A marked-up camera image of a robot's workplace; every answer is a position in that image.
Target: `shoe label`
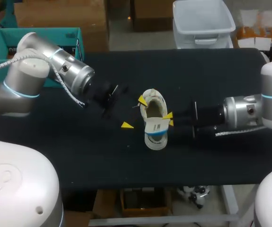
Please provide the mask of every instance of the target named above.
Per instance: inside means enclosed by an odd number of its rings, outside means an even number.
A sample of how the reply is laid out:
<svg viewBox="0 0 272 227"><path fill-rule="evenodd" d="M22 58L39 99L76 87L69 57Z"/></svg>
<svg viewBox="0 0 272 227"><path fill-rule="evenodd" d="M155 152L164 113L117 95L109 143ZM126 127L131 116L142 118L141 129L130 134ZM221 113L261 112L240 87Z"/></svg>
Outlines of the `shoe label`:
<svg viewBox="0 0 272 227"><path fill-rule="evenodd" d="M167 132L170 119L150 117L146 119L145 133L148 135L162 135Z"/></svg>

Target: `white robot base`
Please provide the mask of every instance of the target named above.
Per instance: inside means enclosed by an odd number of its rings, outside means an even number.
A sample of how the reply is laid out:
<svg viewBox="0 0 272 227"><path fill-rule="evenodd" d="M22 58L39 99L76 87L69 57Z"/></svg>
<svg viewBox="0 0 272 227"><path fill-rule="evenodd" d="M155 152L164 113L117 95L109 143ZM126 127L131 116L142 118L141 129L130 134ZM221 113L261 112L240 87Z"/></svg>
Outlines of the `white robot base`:
<svg viewBox="0 0 272 227"><path fill-rule="evenodd" d="M0 141L0 227L64 226L57 173L31 148Z"/></svg>

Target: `shoe insole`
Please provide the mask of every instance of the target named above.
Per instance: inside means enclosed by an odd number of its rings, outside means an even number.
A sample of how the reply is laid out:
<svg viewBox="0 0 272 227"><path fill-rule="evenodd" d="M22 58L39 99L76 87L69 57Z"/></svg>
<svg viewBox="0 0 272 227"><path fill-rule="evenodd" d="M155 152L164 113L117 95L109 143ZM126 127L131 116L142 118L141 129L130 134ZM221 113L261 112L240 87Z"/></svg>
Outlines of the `shoe insole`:
<svg viewBox="0 0 272 227"><path fill-rule="evenodd" d="M149 106L146 108L147 118L149 117L163 117L160 106L156 101L150 101Z"/></svg>

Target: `concrete floor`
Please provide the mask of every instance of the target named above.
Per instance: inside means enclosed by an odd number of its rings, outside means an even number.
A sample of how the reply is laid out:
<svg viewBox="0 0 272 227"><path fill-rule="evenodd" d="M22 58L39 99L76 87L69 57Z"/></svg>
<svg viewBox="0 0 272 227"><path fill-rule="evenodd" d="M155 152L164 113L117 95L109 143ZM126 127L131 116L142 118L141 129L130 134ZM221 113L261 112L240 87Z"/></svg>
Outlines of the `concrete floor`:
<svg viewBox="0 0 272 227"><path fill-rule="evenodd" d="M131 21L128 19L129 10L118 9L110 12L110 51L129 50L164 50L175 49L175 40L172 31L135 33L132 30ZM239 207L245 201L246 196L253 185L234 185L236 199ZM225 205L219 187L214 186L203 209L198 210L194 205L185 202L182 198L175 197L173 201L173 215L195 214L225 214ZM228 223L203 223L202 227L226 227ZM195 224L168 225L168 227L184 226L195 227Z"/></svg>

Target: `teal box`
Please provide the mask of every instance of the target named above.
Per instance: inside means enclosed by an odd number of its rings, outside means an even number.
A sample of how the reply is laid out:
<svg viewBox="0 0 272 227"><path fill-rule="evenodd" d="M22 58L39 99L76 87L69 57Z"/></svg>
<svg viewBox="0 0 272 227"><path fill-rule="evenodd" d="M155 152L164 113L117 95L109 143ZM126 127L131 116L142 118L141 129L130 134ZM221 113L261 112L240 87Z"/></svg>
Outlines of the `teal box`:
<svg viewBox="0 0 272 227"><path fill-rule="evenodd" d="M16 53L20 39L29 32L36 32L40 37L56 44L66 52L84 61L84 47L80 28L1 28L0 29L0 64L9 60L9 55ZM4 80L9 67L0 69L0 82ZM45 87L60 87L59 83L47 79Z"/></svg>

